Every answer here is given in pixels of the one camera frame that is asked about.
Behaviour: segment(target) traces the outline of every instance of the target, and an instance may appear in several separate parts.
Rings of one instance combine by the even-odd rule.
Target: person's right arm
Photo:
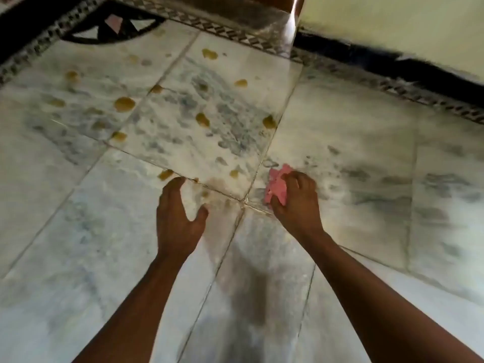
[[[287,203],[273,196],[274,214],[328,280],[373,363],[484,362],[332,240],[312,178],[291,172],[285,181]]]

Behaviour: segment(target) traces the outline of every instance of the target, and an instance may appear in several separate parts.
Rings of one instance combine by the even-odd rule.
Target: forearm
[[[482,362],[327,234],[316,238],[302,244],[336,293],[373,363]]]
[[[161,315],[182,260],[156,258],[75,363],[149,362]]]

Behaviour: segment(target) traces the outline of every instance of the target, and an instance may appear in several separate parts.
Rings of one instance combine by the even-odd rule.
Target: person's left arm
[[[181,202],[184,177],[172,179],[163,189],[156,209],[158,255],[100,332],[73,363],[148,363],[166,300],[186,258],[205,230],[207,209],[189,221]]]

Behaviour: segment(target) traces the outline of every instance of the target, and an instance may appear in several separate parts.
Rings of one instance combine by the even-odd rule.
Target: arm
[[[172,179],[160,196],[156,209],[158,255],[74,363],[149,362],[171,287],[202,237],[208,217],[207,209],[202,206],[193,222],[187,219],[180,195],[184,182],[183,177]]]
[[[285,181],[287,204],[273,196],[274,214],[328,280],[373,363],[484,362],[336,245],[323,230],[314,180],[291,172]]]

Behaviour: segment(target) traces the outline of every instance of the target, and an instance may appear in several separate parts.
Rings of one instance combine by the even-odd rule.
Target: white triangle inlay
[[[78,38],[89,38],[89,39],[97,39],[97,31],[99,27],[95,26],[94,28],[85,30],[83,32],[79,32],[76,34],[73,34],[73,37],[78,37]]]
[[[149,27],[156,20],[154,20],[154,19],[148,19],[148,20],[135,20],[135,19],[130,19],[130,21],[131,21],[131,24],[133,24],[133,26],[139,32],[140,30]]]

